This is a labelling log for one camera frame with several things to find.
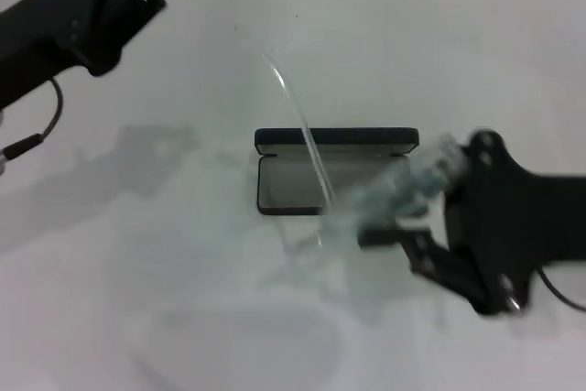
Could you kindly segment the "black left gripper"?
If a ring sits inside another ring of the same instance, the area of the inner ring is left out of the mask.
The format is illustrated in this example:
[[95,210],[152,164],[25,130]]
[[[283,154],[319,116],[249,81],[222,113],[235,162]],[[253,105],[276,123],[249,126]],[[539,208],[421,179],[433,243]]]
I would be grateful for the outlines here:
[[1,13],[1,106],[74,67],[100,77],[165,0],[20,0]]

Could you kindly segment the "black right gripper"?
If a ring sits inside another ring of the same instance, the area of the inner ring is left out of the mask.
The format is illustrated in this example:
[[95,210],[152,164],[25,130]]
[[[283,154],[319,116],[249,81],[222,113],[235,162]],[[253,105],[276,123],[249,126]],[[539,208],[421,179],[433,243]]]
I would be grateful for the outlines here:
[[389,165],[352,190],[353,222],[375,226],[422,217],[455,184],[444,203],[450,250],[430,229],[395,227],[362,230],[360,248],[400,244],[413,274],[488,316],[524,309],[531,278],[544,266],[584,261],[585,178],[521,167],[495,131],[475,132],[463,148],[443,135]]

